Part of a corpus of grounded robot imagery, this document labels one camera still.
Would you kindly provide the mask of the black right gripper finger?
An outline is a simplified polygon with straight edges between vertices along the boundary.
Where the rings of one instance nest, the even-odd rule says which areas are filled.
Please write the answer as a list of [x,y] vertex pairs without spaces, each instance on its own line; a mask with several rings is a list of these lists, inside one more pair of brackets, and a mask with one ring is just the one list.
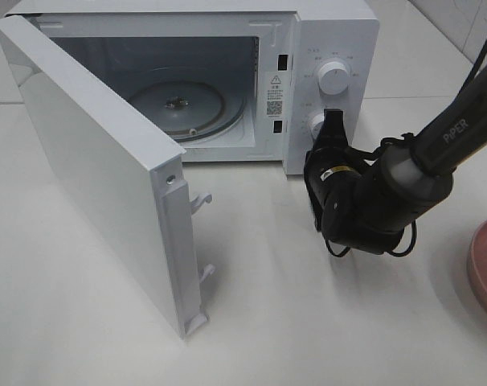
[[325,109],[324,121],[315,138],[313,148],[336,148],[344,150],[349,146],[344,126],[344,112],[340,109]]

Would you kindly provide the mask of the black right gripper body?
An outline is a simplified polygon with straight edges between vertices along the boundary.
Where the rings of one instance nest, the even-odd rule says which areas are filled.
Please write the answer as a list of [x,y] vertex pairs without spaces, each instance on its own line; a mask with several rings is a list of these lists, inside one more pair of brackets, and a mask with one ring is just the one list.
[[303,176],[318,232],[322,230],[325,202],[332,191],[339,184],[357,179],[370,167],[363,155],[350,146],[325,146],[307,153]]

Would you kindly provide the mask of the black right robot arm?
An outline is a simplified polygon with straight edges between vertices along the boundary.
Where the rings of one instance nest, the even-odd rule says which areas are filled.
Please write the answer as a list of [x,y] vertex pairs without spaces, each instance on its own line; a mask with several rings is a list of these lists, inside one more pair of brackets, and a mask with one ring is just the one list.
[[418,134],[383,138],[372,152],[350,146],[343,112],[327,109],[307,152],[304,181],[327,246],[404,257],[416,220],[445,200],[453,172],[487,144],[487,65]]

